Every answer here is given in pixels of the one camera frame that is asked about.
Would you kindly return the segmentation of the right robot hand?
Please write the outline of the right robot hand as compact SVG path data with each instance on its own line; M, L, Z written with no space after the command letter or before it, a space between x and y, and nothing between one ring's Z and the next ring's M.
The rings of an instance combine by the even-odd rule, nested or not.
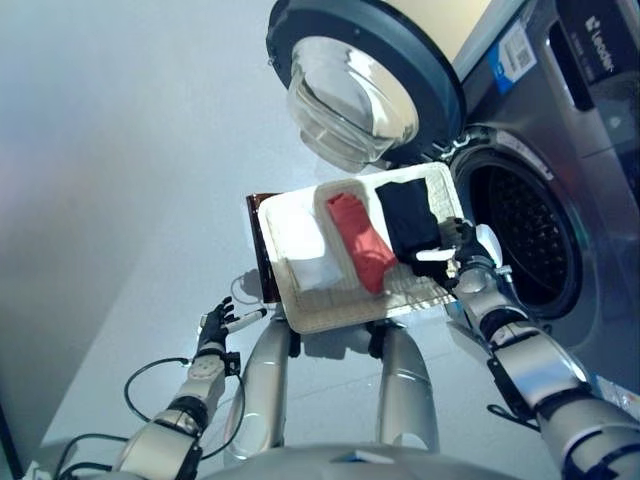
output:
M456 260L464 263L472 257L488 258L494 267L504 265L502 248L495 232L487 224L473 224L467 219L448 217L438 224L440 245L418 250L417 262L444 262Z

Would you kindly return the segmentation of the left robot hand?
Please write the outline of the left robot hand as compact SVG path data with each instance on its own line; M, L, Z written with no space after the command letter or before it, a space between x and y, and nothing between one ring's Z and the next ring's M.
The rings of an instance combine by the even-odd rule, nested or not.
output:
M210 312L200 320L196 355L205 351L226 351L226 339L267 315L266 308L259 308L247 314L237 316L231 296L224 297Z

